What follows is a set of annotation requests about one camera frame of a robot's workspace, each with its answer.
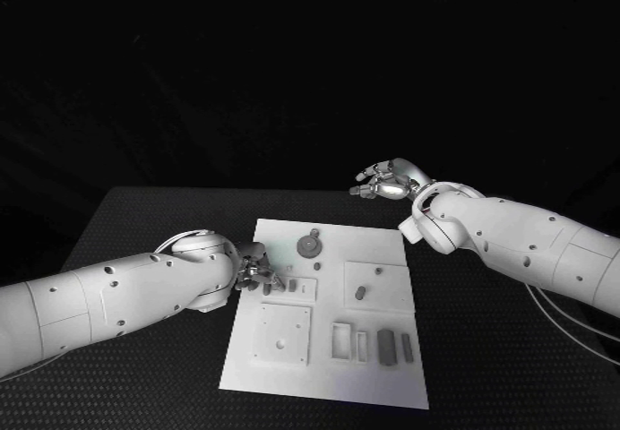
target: cable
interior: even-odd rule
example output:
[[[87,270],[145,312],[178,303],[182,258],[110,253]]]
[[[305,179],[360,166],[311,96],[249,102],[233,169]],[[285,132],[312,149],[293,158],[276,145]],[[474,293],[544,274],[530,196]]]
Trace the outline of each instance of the cable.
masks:
[[[194,235],[197,233],[205,233],[208,230],[192,230],[187,231],[185,233],[179,233],[177,236],[174,236],[155,250],[155,253],[159,254],[174,242],[177,242],[182,237],[187,237],[189,235]]]
[[[606,333],[605,331],[598,330],[595,327],[589,326],[586,323],[583,323],[577,318],[574,318],[561,308],[560,306],[553,302],[553,300],[550,299],[550,296],[544,293],[543,289],[540,289],[540,287],[534,287],[538,291],[540,294],[543,295],[543,297],[546,297],[546,300],[550,302],[550,305],[553,306],[553,308],[566,316],[566,318],[569,318],[576,324],[579,324],[582,327],[585,327],[585,329],[589,329],[590,331],[595,331],[596,333],[599,333],[602,336],[605,336],[606,338],[615,340],[616,342],[620,342],[620,338],[616,338],[616,336],[613,336],[612,334]]]
[[[40,364],[35,367],[32,367],[31,369],[27,368],[18,374],[11,374],[9,376],[6,376],[5,378],[0,379],[0,383],[5,383],[6,381],[11,381],[12,379],[19,378],[21,376],[24,376],[25,374],[29,374],[35,370],[40,370],[44,366],[48,366],[54,361],[57,361],[65,354],[67,354],[67,352],[64,352],[63,354],[58,354],[53,358],[48,358],[45,361],[40,362]]]
[[[616,360],[613,360],[612,358],[609,358],[608,356],[605,356],[599,351],[596,351],[589,345],[586,345],[586,343],[583,343],[576,336],[573,336],[573,334],[564,329],[564,327],[559,324],[559,322],[553,319],[553,316],[549,314],[549,312],[546,311],[546,308],[543,307],[543,304],[540,303],[540,300],[537,299],[537,296],[533,293],[533,290],[530,288],[530,285],[527,283],[524,283],[524,285],[527,286],[527,292],[530,293],[530,295],[534,298],[534,301],[537,302],[537,305],[540,306],[540,310],[543,311],[543,313],[546,314],[547,318],[550,319],[550,321],[554,323],[556,327],[561,330],[561,332],[569,336],[569,338],[572,338],[572,340],[585,348],[587,349],[595,355],[598,355],[600,358],[603,358],[603,360],[608,360],[611,363],[613,363],[615,365],[620,366],[620,362],[618,362]]]

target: black background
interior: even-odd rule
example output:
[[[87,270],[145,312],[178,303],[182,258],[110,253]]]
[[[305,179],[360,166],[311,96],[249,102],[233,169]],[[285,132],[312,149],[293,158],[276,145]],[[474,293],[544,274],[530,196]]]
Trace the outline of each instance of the black background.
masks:
[[[396,157],[620,236],[612,3],[90,7],[0,4],[2,283],[58,272],[117,185],[342,190]]]

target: robotic hand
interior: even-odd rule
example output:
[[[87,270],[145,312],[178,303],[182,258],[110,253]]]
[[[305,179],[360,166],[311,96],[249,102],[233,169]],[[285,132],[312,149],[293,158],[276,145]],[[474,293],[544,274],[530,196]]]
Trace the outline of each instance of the robotic hand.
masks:
[[[355,179],[370,177],[351,194],[414,202],[399,227],[413,244],[425,238],[443,254],[472,250],[499,273],[620,317],[620,239],[551,211],[429,179],[406,159],[375,164]]]
[[[172,245],[172,254],[162,254]],[[171,238],[152,254],[0,288],[0,378],[58,354],[123,336],[184,308],[210,312],[233,286],[285,290],[266,246],[214,231]]]

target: black table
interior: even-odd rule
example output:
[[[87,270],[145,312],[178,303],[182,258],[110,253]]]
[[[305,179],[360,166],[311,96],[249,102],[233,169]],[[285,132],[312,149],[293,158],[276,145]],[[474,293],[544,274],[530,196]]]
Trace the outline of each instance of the black table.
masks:
[[[259,218],[397,228],[410,209],[347,192],[116,188],[64,271],[151,252],[187,230],[237,242],[253,239]],[[406,251],[430,411],[223,391],[234,292],[213,313],[185,311],[0,384],[0,428],[620,428],[615,367],[559,332],[524,285],[469,251],[442,255],[426,243]]]

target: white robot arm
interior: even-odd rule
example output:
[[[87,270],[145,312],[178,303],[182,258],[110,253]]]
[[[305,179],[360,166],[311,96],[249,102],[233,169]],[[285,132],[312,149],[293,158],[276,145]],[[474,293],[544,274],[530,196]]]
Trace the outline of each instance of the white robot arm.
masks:
[[[413,244],[425,238],[443,254],[472,250],[515,280],[620,317],[620,239],[551,211],[433,181],[404,159],[371,166],[357,180],[370,176],[351,194],[414,201],[400,225]]]
[[[172,255],[138,254],[0,288],[0,377],[140,330],[182,309],[210,312],[233,286],[283,289],[266,247],[214,232],[181,238]]]

